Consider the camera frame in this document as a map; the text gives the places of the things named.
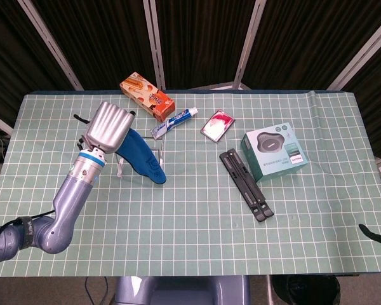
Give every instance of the red card package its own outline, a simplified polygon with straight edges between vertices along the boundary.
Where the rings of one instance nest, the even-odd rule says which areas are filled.
[[[234,118],[223,110],[218,110],[203,126],[201,133],[217,143],[233,123]]]

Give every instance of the black curtain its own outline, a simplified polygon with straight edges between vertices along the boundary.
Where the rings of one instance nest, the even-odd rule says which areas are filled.
[[[17,1],[0,1],[0,119],[14,126],[23,96],[34,90],[71,89]]]
[[[348,82],[354,92],[374,155],[381,158],[381,49]]]
[[[327,89],[380,25],[381,0],[268,0],[242,82]]]
[[[155,84],[142,1],[33,3],[85,90],[118,90],[134,71]]]
[[[254,0],[157,0],[167,89],[234,81]]]

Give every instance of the green grid mat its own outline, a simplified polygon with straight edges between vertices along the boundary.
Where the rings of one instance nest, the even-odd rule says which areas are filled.
[[[168,132],[163,186],[109,162],[81,212],[69,248],[30,248],[0,263],[0,276],[264,275],[381,271],[381,185],[351,93],[172,94],[195,118]],[[27,95],[0,176],[0,225],[52,209],[101,101],[137,111],[141,135],[157,122],[124,95]],[[215,144],[200,133],[217,109],[236,122]],[[258,223],[219,154],[245,131],[290,122],[310,163],[258,183],[275,216]]]

